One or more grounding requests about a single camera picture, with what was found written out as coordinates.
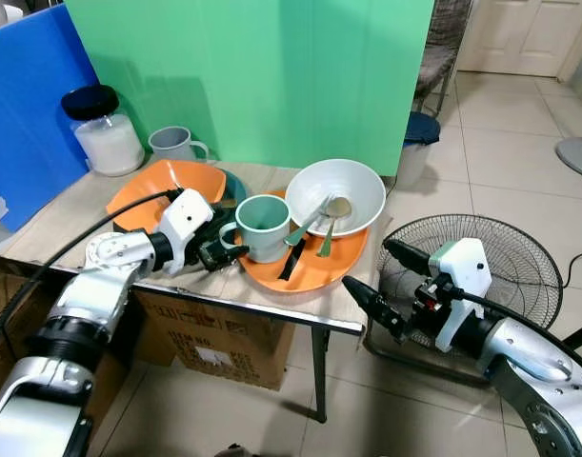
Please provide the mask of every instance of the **white floor tile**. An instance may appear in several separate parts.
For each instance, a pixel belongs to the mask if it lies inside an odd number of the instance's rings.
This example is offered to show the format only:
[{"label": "white floor tile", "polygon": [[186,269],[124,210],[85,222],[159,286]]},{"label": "white floor tile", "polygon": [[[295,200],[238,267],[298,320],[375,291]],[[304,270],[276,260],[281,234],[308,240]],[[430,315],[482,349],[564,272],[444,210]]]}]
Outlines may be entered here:
[{"label": "white floor tile", "polygon": [[151,368],[105,456],[211,457],[238,443],[263,455],[297,456],[311,373],[288,368],[280,392],[182,368]]},{"label": "white floor tile", "polygon": [[[289,364],[311,371],[310,330],[298,326],[294,338]],[[358,338],[350,335],[331,335],[327,374],[438,407],[502,421],[500,399],[493,389],[467,387],[406,368],[372,355],[359,346]]]},{"label": "white floor tile", "polygon": [[582,102],[578,98],[545,95],[545,101],[566,138],[582,136]]},{"label": "white floor tile", "polygon": [[100,428],[93,435],[90,443],[90,449],[88,450],[88,457],[97,457],[104,450],[109,438],[114,433],[117,423],[121,419],[124,410],[128,407],[132,396],[135,391],[140,386],[147,370],[149,369],[149,364],[135,360],[133,362],[133,367],[131,368],[128,377],[124,382],[121,390],[117,393],[114,402],[110,405],[109,412],[105,416]]},{"label": "white floor tile", "polygon": [[507,457],[538,457],[536,446],[524,428],[504,425]]},{"label": "white floor tile", "polygon": [[475,73],[459,71],[455,76],[458,92],[509,92],[537,95],[538,89],[530,76],[515,74]]},{"label": "white floor tile", "polygon": [[460,212],[472,214],[468,184],[420,179],[410,189],[394,189],[384,208],[390,221],[386,233],[425,216]]},{"label": "white floor tile", "polygon": [[[564,289],[564,298],[551,333],[557,338],[566,338],[582,327],[582,289]],[[582,348],[577,351],[582,356]]]},{"label": "white floor tile", "polygon": [[462,127],[558,136],[559,130],[539,94],[458,92]]},{"label": "white floor tile", "polygon": [[429,145],[422,177],[460,183],[469,182],[461,128],[445,126],[441,129],[439,142]]},{"label": "white floor tile", "polygon": [[534,83],[536,83],[538,90],[543,95],[561,95],[564,97],[576,96],[576,92],[574,92],[570,86],[558,83],[555,78],[534,76]]},{"label": "white floor tile", "polygon": [[471,183],[582,198],[582,177],[554,152],[561,137],[464,129]]},{"label": "white floor tile", "polygon": [[526,427],[517,411],[505,399],[502,399],[502,418],[505,424],[522,428]]},{"label": "white floor tile", "polygon": [[500,457],[502,424],[330,379],[329,421],[308,423],[302,457]]},{"label": "white floor tile", "polygon": [[[582,200],[477,185],[471,189],[476,214],[526,231],[551,254],[565,281],[568,263],[582,252]],[[571,286],[582,288],[582,260],[574,264]]]}]

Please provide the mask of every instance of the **glass jar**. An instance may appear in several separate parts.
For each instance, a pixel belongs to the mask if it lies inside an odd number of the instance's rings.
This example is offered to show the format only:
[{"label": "glass jar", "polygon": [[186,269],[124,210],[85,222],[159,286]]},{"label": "glass jar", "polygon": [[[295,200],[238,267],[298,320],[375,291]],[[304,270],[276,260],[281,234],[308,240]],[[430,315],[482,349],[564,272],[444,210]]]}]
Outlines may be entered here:
[{"label": "glass jar", "polygon": [[73,90],[62,98],[62,108],[72,120],[70,127],[94,171],[121,176],[140,167],[145,150],[130,118],[119,109],[112,87]]}]

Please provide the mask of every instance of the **orange plate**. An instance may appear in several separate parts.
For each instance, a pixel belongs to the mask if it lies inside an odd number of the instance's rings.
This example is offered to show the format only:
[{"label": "orange plate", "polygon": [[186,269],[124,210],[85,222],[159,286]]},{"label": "orange plate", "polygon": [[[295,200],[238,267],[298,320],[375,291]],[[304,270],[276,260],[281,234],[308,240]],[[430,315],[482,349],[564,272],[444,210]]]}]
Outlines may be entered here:
[{"label": "orange plate", "polygon": [[[284,197],[285,191],[270,192]],[[291,249],[285,256],[272,264],[257,264],[247,256],[240,257],[239,261],[246,273],[257,283],[278,292],[305,292],[322,288],[346,274],[356,263],[369,238],[369,229],[359,231],[351,236],[337,238],[331,242],[331,256],[320,258],[316,252],[320,250],[323,238],[305,234],[306,245],[301,256],[292,270],[289,281],[278,279],[284,269]]]},{"label": "orange plate", "polygon": [[[183,188],[199,191],[210,203],[218,202],[225,191],[227,177],[220,169],[185,160],[160,160],[136,175],[119,190],[107,205],[107,213],[111,214],[139,198],[162,190],[176,189],[174,175]],[[169,205],[170,201],[166,197],[161,197],[130,209],[115,217],[113,222],[126,231],[145,229],[152,233],[159,224],[164,209]]]}]

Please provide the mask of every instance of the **table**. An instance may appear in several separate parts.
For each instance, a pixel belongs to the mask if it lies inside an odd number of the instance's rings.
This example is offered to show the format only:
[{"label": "table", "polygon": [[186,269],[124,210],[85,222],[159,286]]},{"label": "table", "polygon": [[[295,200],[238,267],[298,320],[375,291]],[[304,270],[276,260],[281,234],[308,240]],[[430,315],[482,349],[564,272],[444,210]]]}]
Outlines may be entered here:
[{"label": "table", "polygon": [[[284,188],[299,171],[255,164],[211,164],[236,175],[251,194]],[[45,263],[69,240],[104,217],[105,206],[112,196],[138,172],[114,178],[93,172],[86,174],[12,236],[10,245],[0,252],[0,265],[3,263],[13,270],[14,264]],[[349,272],[367,284],[377,281],[375,262],[382,239],[382,227],[380,218],[371,227],[363,254]],[[112,224],[102,227],[93,235],[105,231],[112,231]],[[76,274],[84,264],[88,240],[68,252],[53,269]],[[321,423],[327,420],[326,351],[331,331],[359,336],[367,322],[365,313],[338,281],[310,292],[282,294],[253,282],[237,263],[214,273],[208,273],[200,266],[186,267],[174,277],[157,272],[135,287],[310,326],[316,393],[315,419]]]}]

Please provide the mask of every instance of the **ceramic mug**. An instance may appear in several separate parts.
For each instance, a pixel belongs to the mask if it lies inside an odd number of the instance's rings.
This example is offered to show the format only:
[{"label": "ceramic mug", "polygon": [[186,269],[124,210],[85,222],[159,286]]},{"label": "ceramic mug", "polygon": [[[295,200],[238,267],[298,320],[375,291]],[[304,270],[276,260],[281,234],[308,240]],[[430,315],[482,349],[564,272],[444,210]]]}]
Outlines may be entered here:
[{"label": "ceramic mug", "polygon": [[259,264],[277,262],[288,250],[284,237],[291,229],[291,213],[287,202],[275,195],[254,195],[235,210],[235,222],[219,230],[221,244],[231,249],[235,245],[224,240],[225,235],[238,229],[242,244],[251,250],[248,256]]},{"label": "ceramic mug", "polygon": [[155,156],[162,159],[196,161],[193,146],[204,151],[206,161],[210,155],[208,146],[201,141],[192,141],[191,131],[184,127],[163,127],[154,131],[149,137],[149,146],[153,149]]}]

